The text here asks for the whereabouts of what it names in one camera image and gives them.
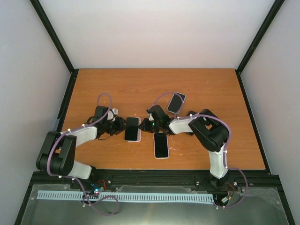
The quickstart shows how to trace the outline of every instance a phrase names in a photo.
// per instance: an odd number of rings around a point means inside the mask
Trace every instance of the wooden table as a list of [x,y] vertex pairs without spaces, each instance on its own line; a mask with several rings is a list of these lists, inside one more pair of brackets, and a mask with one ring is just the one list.
[[[187,96],[179,116],[208,108],[231,127],[229,166],[265,169],[234,69],[80,69],[63,130],[76,128],[93,116],[102,92],[110,93],[119,116],[143,120],[152,102],[168,91]],[[158,104],[166,111],[171,98],[162,97]],[[101,98],[100,105],[108,106],[108,97]],[[169,158],[155,159],[153,134],[142,132],[140,142],[130,143],[122,132],[79,146],[75,159],[96,168],[209,169],[208,151],[195,136],[172,135],[168,142]]]

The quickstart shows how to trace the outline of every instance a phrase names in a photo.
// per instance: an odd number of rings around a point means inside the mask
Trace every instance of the purple cable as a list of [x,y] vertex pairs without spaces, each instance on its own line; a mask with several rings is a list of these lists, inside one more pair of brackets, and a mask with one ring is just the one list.
[[102,93],[101,95],[98,96],[98,100],[97,100],[98,106],[99,106],[99,99],[100,99],[100,97],[103,96],[103,95],[107,95],[107,96],[109,97],[109,106],[108,106],[108,110],[106,111],[106,113],[105,113],[100,119],[98,119],[98,120],[96,120],[95,122],[93,122],[93,123],[87,125],[87,127],[91,127],[91,126],[95,125],[96,123],[99,123],[101,120],[103,120],[103,118],[104,118],[105,116],[108,115],[108,112],[109,112],[110,109],[112,108],[112,104],[113,104],[112,97],[111,97],[108,93],[106,93],[106,92],[105,92],[105,93]]
[[[90,202],[90,199],[89,199],[89,197],[88,197],[88,194],[86,193],[86,191],[85,191],[85,189],[84,189],[84,186],[83,186],[83,184],[81,183],[81,181],[80,181],[78,178],[75,178],[75,180],[76,180],[76,181],[78,182],[78,184],[80,185],[80,187],[81,187],[81,189],[82,189],[82,191],[83,191],[83,193],[84,193],[84,196],[85,196],[86,200],[88,201],[89,205],[90,205],[90,206],[93,208],[93,210],[95,210],[97,213],[99,213],[100,215],[103,215],[103,216],[111,216],[111,215],[113,215],[113,214],[116,214],[116,213],[119,211],[120,204],[119,204],[118,199],[117,199],[115,196],[113,196],[113,195],[108,195],[108,196],[105,196],[105,197],[99,199],[98,201],[96,201],[96,202],[94,202],[94,203],[91,203],[91,202]],[[106,199],[106,198],[113,198],[114,200],[116,200],[116,202],[117,202],[117,209],[116,209],[114,212],[111,212],[111,213],[103,213],[103,212],[98,211],[98,210],[95,208],[94,204],[97,204],[97,203],[101,202],[102,200],[104,200],[104,199]]]
[[[192,117],[193,118],[207,117],[207,118],[210,118],[210,119],[213,119],[213,120],[216,120],[216,121],[222,123],[226,127],[226,129],[228,130],[229,135],[228,135],[228,139],[227,139],[227,141],[225,143],[225,146],[224,146],[223,166],[227,167],[227,164],[226,164],[226,157],[227,157],[227,155],[226,155],[226,149],[227,149],[227,146],[228,146],[228,144],[229,144],[229,142],[231,140],[231,137],[232,137],[232,132],[231,132],[230,127],[224,121],[222,121],[219,118],[214,117],[214,116],[209,116],[209,115],[204,115],[204,114],[196,114],[196,115],[194,115]],[[231,206],[226,206],[225,209],[230,209],[230,208],[232,208],[232,207],[237,206],[238,204],[240,204],[244,200],[244,198],[246,197],[246,194],[247,194],[247,191],[248,191],[248,181],[247,181],[247,178],[246,178],[245,174],[243,173],[243,171],[241,169],[237,168],[237,167],[231,167],[231,168],[228,168],[228,169],[229,170],[238,170],[242,174],[242,176],[244,177],[245,183],[246,183],[246,189],[245,189],[244,195],[242,196],[242,198],[237,203],[235,203],[235,204],[233,204]]]
[[[107,96],[109,97],[110,103],[109,103],[108,110],[106,111],[106,113],[105,113],[100,119],[96,120],[95,122],[93,122],[93,123],[91,123],[91,124],[89,124],[89,125],[87,125],[87,126],[85,126],[85,127],[91,127],[91,126],[93,126],[94,124],[100,122],[101,120],[103,120],[103,118],[104,118],[105,116],[107,116],[108,112],[110,111],[110,109],[111,109],[111,107],[112,107],[112,102],[113,102],[113,101],[112,101],[112,97],[111,97],[108,93],[102,93],[101,95],[98,96],[97,105],[99,106],[99,99],[100,99],[100,97],[101,97],[102,95],[107,95]],[[53,156],[53,153],[55,152],[56,146],[58,145],[58,143],[61,141],[61,139],[62,139],[64,136],[66,136],[67,134],[69,134],[69,133],[71,133],[71,132],[75,132],[75,131],[77,131],[77,130],[80,130],[80,129],[82,129],[82,128],[83,128],[83,127],[81,126],[81,127],[75,128],[75,129],[73,129],[73,130],[68,130],[68,131],[66,131],[65,133],[63,133],[61,136],[59,136],[59,138],[56,140],[56,142],[54,143],[54,145],[52,146],[52,148],[51,148],[51,150],[50,150],[49,157],[48,157],[48,160],[47,160],[47,173],[48,173],[50,176],[52,176],[52,177],[58,176],[58,175],[56,175],[56,174],[51,173],[51,171],[50,171],[50,162],[51,162],[51,158],[52,158],[52,156]]]
[[229,170],[238,170],[242,174],[242,176],[244,177],[244,180],[245,180],[246,189],[245,189],[244,195],[237,203],[230,205],[230,206],[225,206],[224,209],[230,209],[230,208],[233,208],[233,207],[237,206],[238,204],[240,204],[245,199],[247,191],[248,191],[248,180],[247,180],[245,174],[243,173],[243,171],[237,167],[229,168]]
[[177,93],[174,92],[174,91],[166,92],[165,94],[162,94],[161,96],[159,96],[159,97],[153,102],[152,106],[154,106],[155,103],[156,103],[162,96],[165,96],[165,95],[168,95],[168,94],[174,94],[174,95],[177,95],[177,96],[179,96],[179,98],[181,99],[181,106],[180,106],[179,110],[178,110],[178,111],[175,113],[175,115],[174,115],[174,117],[176,117],[177,114],[180,112],[180,110],[181,110],[182,107],[183,107],[183,99],[182,99],[182,97],[181,97],[179,94],[177,94]]
[[[92,197],[92,196],[99,196],[100,194],[93,194],[93,195],[89,195],[88,194],[88,197]],[[86,200],[86,198],[84,197],[83,199],[82,199],[82,204],[84,204],[84,201]]]
[[[225,143],[224,150],[223,150],[223,166],[224,167],[228,167],[227,164],[226,164],[226,157],[227,157],[226,156],[226,149],[227,149],[227,146],[228,146],[228,144],[229,144],[229,142],[231,140],[231,137],[232,137],[232,132],[231,132],[230,127],[224,121],[222,121],[219,118],[214,117],[214,116],[209,116],[209,115],[204,115],[204,114],[196,114],[196,115],[193,115],[192,117],[193,118],[198,118],[198,117],[210,118],[210,119],[213,119],[213,120],[216,120],[216,121],[222,123],[224,125],[224,127],[226,127],[226,129],[228,130],[228,134],[229,135],[228,135],[228,139],[227,139],[227,141]],[[186,117],[179,117],[179,120],[180,119],[188,119],[188,118],[189,118],[188,116],[186,116]]]
[[[111,97],[108,93],[102,93],[101,95],[98,96],[97,105],[99,106],[99,99],[100,99],[100,97],[101,97],[102,95],[107,95],[107,96],[109,97],[110,103],[109,103],[108,110],[106,111],[106,113],[105,113],[100,119],[98,119],[98,120],[96,120],[95,122],[93,122],[93,123],[91,123],[91,124],[89,124],[89,125],[87,125],[87,126],[84,126],[84,127],[91,127],[91,126],[93,126],[94,124],[100,122],[100,121],[108,114],[108,112],[110,111],[111,106],[112,106],[112,97]],[[54,145],[52,146],[52,148],[51,148],[51,150],[50,150],[50,152],[49,152],[49,157],[48,157],[47,165],[46,165],[46,167],[47,167],[47,173],[48,173],[50,176],[58,176],[57,174],[53,174],[53,173],[51,173],[51,171],[50,171],[50,162],[51,162],[51,158],[52,158],[52,156],[53,156],[53,153],[55,152],[55,149],[56,149],[56,146],[58,145],[58,143],[59,143],[59,142],[61,141],[61,139],[62,139],[64,136],[66,136],[67,134],[70,134],[71,132],[75,132],[75,131],[77,131],[77,130],[80,130],[80,129],[84,128],[84,127],[82,127],[82,126],[81,126],[81,127],[78,127],[78,128],[73,129],[72,131],[71,131],[70,129],[68,129],[68,131],[66,131],[65,133],[61,134],[61,135],[59,136],[59,138],[56,140],[56,142],[54,143]],[[80,182],[80,180],[79,180],[78,178],[74,178],[74,179],[78,182],[78,184],[79,184],[80,187],[82,188],[82,191],[83,191],[84,196],[85,196],[85,198],[87,199],[88,203],[91,205],[91,207],[92,207],[97,213],[99,213],[99,214],[101,214],[101,215],[103,215],[103,216],[110,216],[110,215],[113,215],[113,214],[115,214],[115,213],[117,213],[117,212],[119,211],[119,207],[120,207],[120,206],[119,206],[119,201],[118,201],[118,199],[117,199],[115,196],[113,196],[113,195],[108,195],[108,196],[106,196],[106,197],[103,197],[103,198],[101,198],[100,200],[98,200],[98,201],[95,202],[95,203],[99,203],[99,202],[101,202],[102,200],[111,197],[111,198],[115,199],[116,202],[117,202],[117,209],[116,209],[116,211],[114,211],[114,212],[112,212],[112,213],[103,213],[103,212],[98,211],[98,210],[93,206],[93,204],[90,202],[90,200],[89,200],[89,198],[88,198],[88,195],[87,195],[87,193],[86,193],[86,191],[85,191],[85,189],[84,189],[83,184]]]

